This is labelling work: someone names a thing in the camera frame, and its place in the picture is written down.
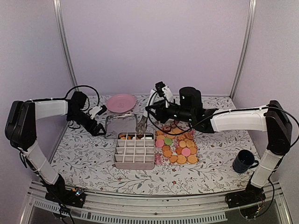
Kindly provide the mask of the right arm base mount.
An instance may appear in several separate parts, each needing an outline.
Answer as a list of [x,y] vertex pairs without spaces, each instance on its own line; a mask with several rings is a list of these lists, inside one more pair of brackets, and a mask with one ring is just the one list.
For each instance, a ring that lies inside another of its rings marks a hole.
[[254,193],[246,193],[245,191],[239,191],[234,193],[228,193],[225,195],[225,202],[228,207],[239,208],[239,212],[245,219],[254,219],[261,212],[266,196],[262,192],[260,195]]

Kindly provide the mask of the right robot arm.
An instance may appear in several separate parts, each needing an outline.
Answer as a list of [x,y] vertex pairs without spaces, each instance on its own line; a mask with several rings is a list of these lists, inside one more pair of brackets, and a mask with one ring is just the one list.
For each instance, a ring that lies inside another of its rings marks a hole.
[[[138,172],[138,192],[158,195],[192,195],[241,190],[242,200],[252,203],[260,195],[269,176],[292,140],[292,124],[277,103],[236,109],[229,98],[203,107],[216,116],[208,120],[208,133],[193,132],[198,162],[156,165],[150,171]],[[241,150],[249,150],[258,160],[256,168],[239,174],[233,160]]]

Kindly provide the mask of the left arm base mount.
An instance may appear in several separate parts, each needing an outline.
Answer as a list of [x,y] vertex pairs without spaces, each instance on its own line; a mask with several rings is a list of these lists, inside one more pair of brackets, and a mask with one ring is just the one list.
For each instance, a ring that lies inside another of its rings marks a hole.
[[45,199],[60,203],[62,205],[83,208],[83,205],[85,204],[86,194],[77,193],[76,191],[67,190],[65,188],[47,188]]

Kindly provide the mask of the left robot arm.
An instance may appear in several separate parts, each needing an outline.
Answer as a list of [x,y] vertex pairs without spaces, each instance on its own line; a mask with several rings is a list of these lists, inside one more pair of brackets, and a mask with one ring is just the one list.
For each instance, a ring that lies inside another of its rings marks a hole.
[[95,119],[107,111],[105,105],[97,104],[87,112],[84,111],[87,96],[76,91],[71,98],[44,98],[20,101],[11,104],[5,126],[5,136],[10,145],[20,152],[25,165],[40,177],[41,181],[60,203],[69,199],[69,191],[65,188],[63,177],[50,165],[37,141],[36,122],[40,119],[66,116],[83,127],[91,136],[105,135],[101,123]]

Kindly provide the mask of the metal tongs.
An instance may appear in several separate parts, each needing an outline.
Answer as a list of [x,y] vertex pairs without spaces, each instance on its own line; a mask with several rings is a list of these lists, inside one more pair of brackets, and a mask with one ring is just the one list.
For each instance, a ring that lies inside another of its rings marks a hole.
[[[153,105],[153,102],[156,98],[156,92],[157,92],[156,90],[151,89],[146,107]],[[148,121],[148,112],[146,109],[144,109],[142,117],[141,117],[140,121],[137,123],[136,129],[135,129],[137,133],[142,134],[142,133],[146,132],[147,121]]]

